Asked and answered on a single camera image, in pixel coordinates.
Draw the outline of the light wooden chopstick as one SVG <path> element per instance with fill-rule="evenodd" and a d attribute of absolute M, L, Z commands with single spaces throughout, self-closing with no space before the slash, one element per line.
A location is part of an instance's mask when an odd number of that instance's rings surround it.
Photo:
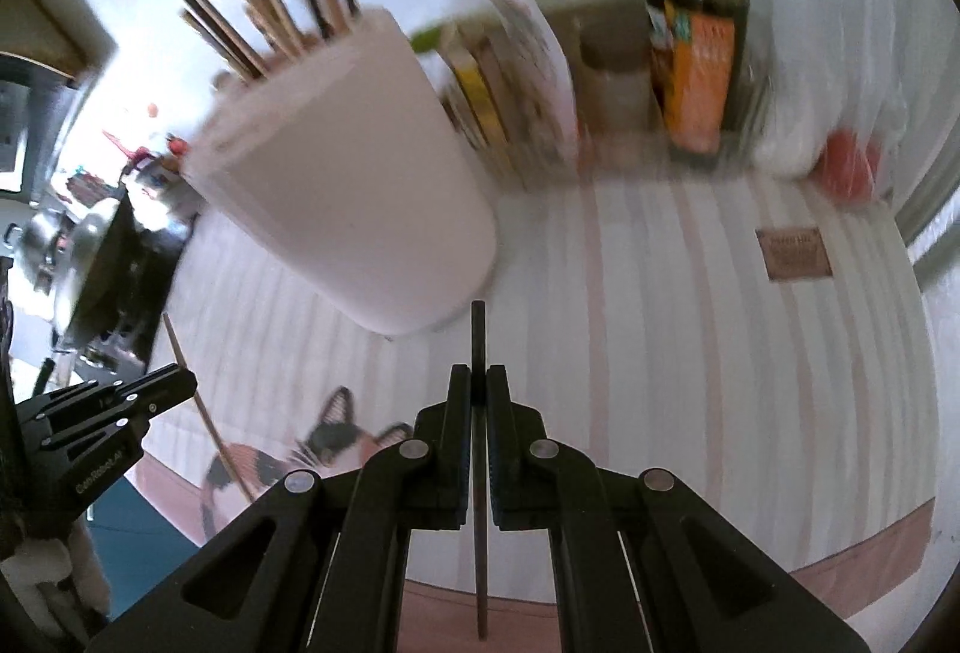
<path fill-rule="evenodd" d="M 179 341 L 178 333 L 176 333 L 176 328 L 172 325 L 171 315 L 167 312 L 161 314 L 161 321 L 163 322 L 164 331 L 166 332 L 167 341 L 171 344 L 172 355 L 174 360 L 178 363 L 179 367 L 183 369 L 189 369 L 189 362 L 185 359 L 184 351 L 182 350 L 182 344 Z M 223 463 L 224 469 L 228 473 L 228 476 L 238 484 L 241 489 L 241 494 L 244 495 L 244 499 L 252 504 L 256 497 L 252 494 L 251 488 L 247 486 L 247 483 L 239 476 L 239 468 L 236 465 L 235 458 L 229 455 L 228 447 L 226 447 L 226 442 L 224 442 L 223 437 L 221 437 L 220 431 L 218 431 L 217 424 L 213 421 L 212 414 L 208 406 L 206 406 L 205 399 L 203 399 L 202 392 L 200 391 L 200 385 L 195 385 L 194 392 L 194 401 L 195 408 L 199 411 L 200 419 L 202 419 L 203 427 L 210 435 L 210 438 L 215 444 L 215 449 L 217 449 L 218 456 L 220 457 L 221 463 Z"/>

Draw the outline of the striped cat table mat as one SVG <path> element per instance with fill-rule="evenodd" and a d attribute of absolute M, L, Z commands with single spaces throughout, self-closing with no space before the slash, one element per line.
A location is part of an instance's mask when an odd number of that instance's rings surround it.
<path fill-rule="evenodd" d="M 918 572 L 937 465 L 934 362 L 883 204 L 807 183 L 606 180 L 501 198 L 488 357 L 551 437 L 601 467 L 672 471 L 841 617 Z M 345 422 L 324 474 L 443 398 L 470 321 L 357 327 L 220 213 L 167 308 L 252 494 Z M 158 417 L 133 487 L 190 541 L 245 507 L 195 405 Z"/>

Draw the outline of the white plastic bag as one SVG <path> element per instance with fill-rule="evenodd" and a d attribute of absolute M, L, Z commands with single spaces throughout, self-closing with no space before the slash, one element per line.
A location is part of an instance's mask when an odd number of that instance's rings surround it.
<path fill-rule="evenodd" d="M 814 177 L 838 204 L 878 200 L 908 122 L 895 0 L 771 4 L 771 94 L 755 169 Z"/>

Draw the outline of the white utensil holder cup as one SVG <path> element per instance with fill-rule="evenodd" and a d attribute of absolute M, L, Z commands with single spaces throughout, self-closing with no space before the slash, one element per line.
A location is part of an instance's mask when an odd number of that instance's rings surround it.
<path fill-rule="evenodd" d="M 352 32 L 213 107 L 187 182 L 364 330 L 420 332 L 480 291 L 493 208 L 404 31 Z"/>

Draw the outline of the black induction cooker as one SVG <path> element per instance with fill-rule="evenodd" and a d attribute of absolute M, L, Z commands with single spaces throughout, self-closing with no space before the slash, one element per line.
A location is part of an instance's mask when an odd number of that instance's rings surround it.
<path fill-rule="evenodd" d="M 117 304 L 116 323 L 79 350 L 59 350 L 52 325 L 52 349 L 75 353 L 85 360 L 85 377 L 107 372 L 130 378 L 146 369 L 160 316 L 171 291 L 185 246 L 189 227 L 146 231 L 135 227 L 137 242 L 132 247 L 127 279 Z"/>

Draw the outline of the black cap sauce bottle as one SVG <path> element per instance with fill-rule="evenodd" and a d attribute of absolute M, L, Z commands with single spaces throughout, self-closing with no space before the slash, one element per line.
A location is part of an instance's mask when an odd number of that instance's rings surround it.
<path fill-rule="evenodd" d="M 664 91 L 670 155 L 713 171 L 734 130 L 750 0 L 664 0 L 672 62 Z"/>

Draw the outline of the steel wok lid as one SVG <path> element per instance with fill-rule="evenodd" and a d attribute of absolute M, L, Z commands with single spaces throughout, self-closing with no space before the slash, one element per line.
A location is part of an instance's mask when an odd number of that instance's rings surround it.
<path fill-rule="evenodd" d="M 53 278 L 52 325 L 59 350 L 84 348 L 116 323 L 135 242 L 127 195 L 98 201 L 68 234 Z"/>

